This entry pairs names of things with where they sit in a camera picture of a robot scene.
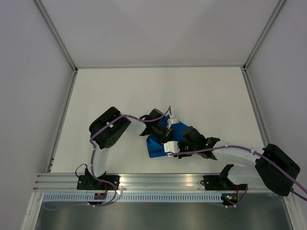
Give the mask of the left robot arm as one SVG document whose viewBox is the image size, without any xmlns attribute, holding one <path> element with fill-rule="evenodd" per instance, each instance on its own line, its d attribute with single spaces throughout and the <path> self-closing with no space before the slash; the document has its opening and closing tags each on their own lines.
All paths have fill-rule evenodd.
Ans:
<svg viewBox="0 0 307 230">
<path fill-rule="evenodd" d="M 95 149 L 99 147 L 103 150 L 112 147 L 134 120 L 141 125 L 138 135 L 148 137 L 146 143 L 149 156 L 163 156 L 163 144 L 173 135 L 173 129 L 164 127 L 163 123 L 166 121 L 166 115 L 171 114 L 171 107 L 169 107 L 165 113 L 153 109 L 148 115 L 137 118 L 132 115 L 123 115 L 117 108 L 110 107 L 90 125 L 90 143 Z"/>
</svg>

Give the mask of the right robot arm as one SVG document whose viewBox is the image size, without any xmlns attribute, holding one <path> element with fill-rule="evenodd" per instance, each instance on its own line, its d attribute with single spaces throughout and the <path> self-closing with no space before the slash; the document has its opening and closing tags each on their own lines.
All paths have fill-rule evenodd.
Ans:
<svg viewBox="0 0 307 230">
<path fill-rule="evenodd" d="M 169 141 L 164 150 L 169 156 L 199 154 L 205 159 L 225 162 L 219 174 L 224 189 L 246 184 L 252 189 L 268 188 L 280 196 L 288 196 L 300 173 L 300 167 L 278 146 L 248 148 L 223 141 L 205 138 L 192 126 L 182 136 L 184 141 Z"/>
</svg>

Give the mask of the blue cloth napkin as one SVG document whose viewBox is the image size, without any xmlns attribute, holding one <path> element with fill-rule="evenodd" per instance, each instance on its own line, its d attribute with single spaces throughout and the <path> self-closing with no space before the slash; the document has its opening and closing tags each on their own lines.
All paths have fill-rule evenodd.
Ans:
<svg viewBox="0 0 307 230">
<path fill-rule="evenodd" d="M 164 152 L 164 146 L 160 143 L 161 137 L 164 135 L 167 130 L 167 120 L 169 115 L 161 118 L 159 121 L 155 121 L 153 125 L 150 126 L 150 132 L 146 139 L 147 149 L 150 158 L 157 158 L 167 156 L 167 153 Z M 173 138 L 172 141 L 185 142 L 185 138 L 182 136 L 183 131 L 188 128 L 187 125 L 180 122 L 171 126 L 173 129 Z"/>
</svg>

